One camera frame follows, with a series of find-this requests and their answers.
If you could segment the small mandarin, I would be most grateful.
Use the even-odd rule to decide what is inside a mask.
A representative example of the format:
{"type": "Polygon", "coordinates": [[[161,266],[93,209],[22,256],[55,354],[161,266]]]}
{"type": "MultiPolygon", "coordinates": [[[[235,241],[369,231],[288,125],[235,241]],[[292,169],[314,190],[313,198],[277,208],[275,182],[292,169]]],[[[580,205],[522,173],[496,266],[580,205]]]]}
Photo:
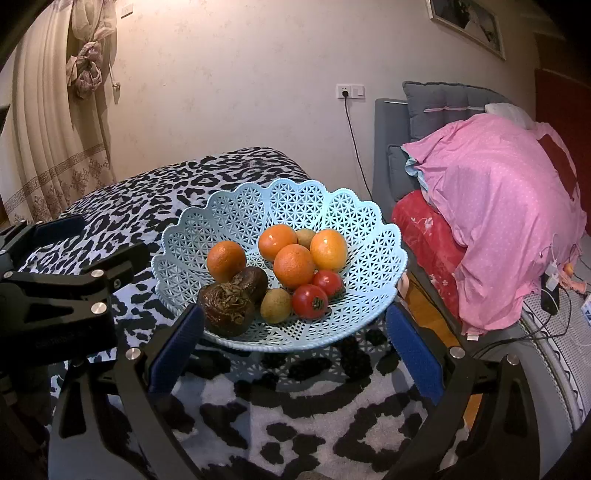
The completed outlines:
{"type": "Polygon", "coordinates": [[[206,266],[216,282],[228,282],[234,275],[245,269],[245,252],[238,243],[228,240],[220,241],[209,250],[206,266]]]}
{"type": "Polygon", "coordinates": [[[273,262],[281,249],[297,243],[297,234],[290,226],[276,224],[263,231],[263,234],[259,236],[257,247],[259,247],[259,253],[263,259],[273,262]]]}

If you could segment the dark passion fruit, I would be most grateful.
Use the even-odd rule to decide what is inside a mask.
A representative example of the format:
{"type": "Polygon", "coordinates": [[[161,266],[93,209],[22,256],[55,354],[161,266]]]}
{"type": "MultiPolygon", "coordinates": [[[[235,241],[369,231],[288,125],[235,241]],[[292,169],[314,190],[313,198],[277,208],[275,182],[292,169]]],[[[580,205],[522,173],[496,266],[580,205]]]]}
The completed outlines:
{"type": "Polygon", "coordinates": [[[269,277],[267,277],[266,271],[255,266],[246,267],[238,272],[230,282],[245,290],[256,308],[259,308],[263,302],[264,295],[269,288],[269,277]]]}
{"type": "Polygon", "coordinates": [[[205,326],[211,333],[232,338],[245,333],[256,317],[256,306],[242,288],[232,283],[213,283],[198,294],[205,326]]]}

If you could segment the brown kiwi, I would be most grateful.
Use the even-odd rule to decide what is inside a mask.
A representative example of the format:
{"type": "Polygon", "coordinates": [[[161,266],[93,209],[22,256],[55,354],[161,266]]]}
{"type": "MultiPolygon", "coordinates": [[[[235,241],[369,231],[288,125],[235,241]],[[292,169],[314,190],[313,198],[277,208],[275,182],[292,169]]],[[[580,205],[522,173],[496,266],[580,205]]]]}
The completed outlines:
{"type": "Polygon", "coordinates": [[[297,242],[304,248],[311,248],[311,241],[315,237],[315,231],[311,229],[300,229],[295,232],[297,234],[297,242]]]}
{"type": "Polygon", "coordinates": [[[291,296],[281,288],[270,289],[263,297],[260,316],[269,324],[286,321],[291,314],[291,296]]]}

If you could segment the large deep orange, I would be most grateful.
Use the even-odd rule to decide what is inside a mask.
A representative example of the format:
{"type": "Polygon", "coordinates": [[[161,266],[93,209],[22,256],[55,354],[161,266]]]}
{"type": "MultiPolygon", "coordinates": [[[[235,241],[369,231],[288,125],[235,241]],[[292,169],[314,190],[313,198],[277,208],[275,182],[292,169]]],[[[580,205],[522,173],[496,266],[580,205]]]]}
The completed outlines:
{"type": "Polygon", "coordinates": [[[273,273],[283,287],[295,290],[311,283],[315,276],[315,261],[307,248],[291,244],[277,253],[273,261],[273,273]]]}

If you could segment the red tomato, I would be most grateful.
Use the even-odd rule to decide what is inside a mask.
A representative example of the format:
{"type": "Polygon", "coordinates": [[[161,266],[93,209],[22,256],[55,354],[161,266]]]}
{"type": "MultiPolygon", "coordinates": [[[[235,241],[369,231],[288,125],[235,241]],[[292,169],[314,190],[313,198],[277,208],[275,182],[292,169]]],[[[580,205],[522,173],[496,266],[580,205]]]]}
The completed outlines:
{"type": "Polygon", "coordinates": [[[331,270],[318,270],[312,283],[325,292],[329,299],[342,296],[345,292],[345,285],[341,276],[331,270]]]}
{"type": "Polygon", "coordinates": [[[329,298],[320,287],[304,284],[294,291],[291,306],[297,317],[304,320],[318,320],[327,312],[329,298]]]}

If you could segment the large yellow-orange orange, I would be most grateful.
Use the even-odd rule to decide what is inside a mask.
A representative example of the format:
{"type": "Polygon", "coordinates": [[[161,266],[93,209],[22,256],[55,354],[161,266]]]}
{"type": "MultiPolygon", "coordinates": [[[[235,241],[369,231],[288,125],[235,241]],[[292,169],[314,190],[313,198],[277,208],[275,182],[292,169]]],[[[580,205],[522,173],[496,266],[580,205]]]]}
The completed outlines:
{"type": "Polygon", "coordinates": [[[341,271],[348,260],[348,246],[341,233],[325,229],[311,239],[311,256],[318,270],[341,271]]]}

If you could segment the beige patterned curtain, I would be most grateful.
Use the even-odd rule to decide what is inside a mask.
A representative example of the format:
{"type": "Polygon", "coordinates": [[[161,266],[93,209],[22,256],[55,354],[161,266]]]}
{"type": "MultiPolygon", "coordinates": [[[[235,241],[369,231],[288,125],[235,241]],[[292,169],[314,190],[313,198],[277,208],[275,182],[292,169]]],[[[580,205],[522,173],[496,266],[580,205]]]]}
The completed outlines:
{"type": "Polygon", "coordinates": [[[104,81],[116,37],[112,1],[54,1],[1,70],[1,209],[10,223],[57,218],[114,183],[104,81]]]}

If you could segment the white charger plug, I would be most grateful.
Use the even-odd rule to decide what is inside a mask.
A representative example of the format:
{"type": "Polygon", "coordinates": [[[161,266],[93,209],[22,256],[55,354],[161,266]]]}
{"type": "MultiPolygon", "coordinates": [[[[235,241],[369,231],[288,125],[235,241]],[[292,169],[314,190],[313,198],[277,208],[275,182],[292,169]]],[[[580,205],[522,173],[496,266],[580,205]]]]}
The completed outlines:
{"type": "Polygon", "coordinates": [[[559,284],[559,271],[555,261],[549,263],[544,275],[547,277],[544,281],[544,288],[549,292],[553,292],[559,284]]]}

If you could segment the light blue plastic basket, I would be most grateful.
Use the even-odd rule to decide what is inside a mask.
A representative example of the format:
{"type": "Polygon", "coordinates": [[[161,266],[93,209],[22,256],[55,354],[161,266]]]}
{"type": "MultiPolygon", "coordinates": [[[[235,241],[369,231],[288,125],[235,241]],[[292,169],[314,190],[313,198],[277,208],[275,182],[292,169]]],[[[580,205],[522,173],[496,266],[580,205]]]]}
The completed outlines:
{"type": "Polygon", "coordinates": [[[332,344],[377,319],[406,270],[399,227],[353,191],[277,179],[188,207],[151,262],[156,292],[181,314],[200,296],[205,338],[293,352],[332,344]]]}

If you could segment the red blanket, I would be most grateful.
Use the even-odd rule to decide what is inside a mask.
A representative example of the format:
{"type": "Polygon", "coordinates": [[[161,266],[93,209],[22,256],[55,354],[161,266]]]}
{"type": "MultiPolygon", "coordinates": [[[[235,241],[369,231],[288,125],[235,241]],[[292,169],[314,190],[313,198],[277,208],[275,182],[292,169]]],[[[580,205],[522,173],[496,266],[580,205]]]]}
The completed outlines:
{"type": "Polygon", "coordinates": [[[459,318],[459,296],[454,272],[465,255],[445,218],[414,190],[399,200],[392,220],[450,313],[459,318]]]}

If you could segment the grey sofa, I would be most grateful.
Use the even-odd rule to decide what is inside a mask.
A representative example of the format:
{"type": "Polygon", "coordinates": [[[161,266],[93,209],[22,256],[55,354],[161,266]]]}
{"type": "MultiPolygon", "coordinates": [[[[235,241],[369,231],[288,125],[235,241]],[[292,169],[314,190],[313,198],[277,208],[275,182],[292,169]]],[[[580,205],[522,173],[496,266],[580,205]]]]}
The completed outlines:
{"type": "Polygon", "coordinates": [[[590,221],[558,132],[497,92],[405,82],[375,104],[373,194],[480,356],[524,349],[572,428],[590,412],[590,221]]]}

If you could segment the pink blanket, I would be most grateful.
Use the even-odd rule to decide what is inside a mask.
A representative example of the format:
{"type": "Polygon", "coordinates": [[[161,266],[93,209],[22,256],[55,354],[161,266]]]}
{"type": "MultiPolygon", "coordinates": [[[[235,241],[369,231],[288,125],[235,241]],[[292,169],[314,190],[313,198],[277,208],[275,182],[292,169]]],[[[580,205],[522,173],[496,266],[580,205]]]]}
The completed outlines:
{"type": "Polygon", "coordinates": [[[587,214],[570,153],[548,123],[477,114],[403,145],[465,255],[454,276],[466,334],[512,326],[550,262],[580,255],[587,214]]]}

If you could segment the white pillow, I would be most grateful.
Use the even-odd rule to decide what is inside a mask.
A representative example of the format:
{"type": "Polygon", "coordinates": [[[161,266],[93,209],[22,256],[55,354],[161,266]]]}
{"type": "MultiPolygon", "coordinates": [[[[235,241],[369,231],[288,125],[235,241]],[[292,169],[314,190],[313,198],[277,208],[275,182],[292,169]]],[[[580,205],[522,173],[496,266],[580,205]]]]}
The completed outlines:
{"type": "Polygon", "coordinates": [[[530,115],[521,107],[511,103],[488,103],[485,105],[485,112],[511,120],[526,130],[533,130],[535,127],[535,121],[530,115]]]}

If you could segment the white wall socket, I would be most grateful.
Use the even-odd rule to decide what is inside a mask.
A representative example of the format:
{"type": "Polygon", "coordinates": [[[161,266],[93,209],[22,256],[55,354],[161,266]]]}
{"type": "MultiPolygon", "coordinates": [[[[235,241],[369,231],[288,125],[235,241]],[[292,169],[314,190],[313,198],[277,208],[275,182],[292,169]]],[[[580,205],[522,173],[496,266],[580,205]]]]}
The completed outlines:
{"type": "Polygon", "coordinates": [[[335,86],[335,92],[338,99],[366,99],[366,88],[362,84],[338,84],[335,86]]]}

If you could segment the framed wall picture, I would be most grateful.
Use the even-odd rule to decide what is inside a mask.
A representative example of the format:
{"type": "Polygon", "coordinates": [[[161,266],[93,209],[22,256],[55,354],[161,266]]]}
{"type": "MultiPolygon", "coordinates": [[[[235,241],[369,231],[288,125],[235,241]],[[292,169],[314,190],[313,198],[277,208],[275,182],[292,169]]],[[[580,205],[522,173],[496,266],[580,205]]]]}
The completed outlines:
{"type": "Polygon", "coordinates": [[[505,48],[498,17],[477,1],[427,0],[430,19],[477,43],[505,60],[505,48]]]}

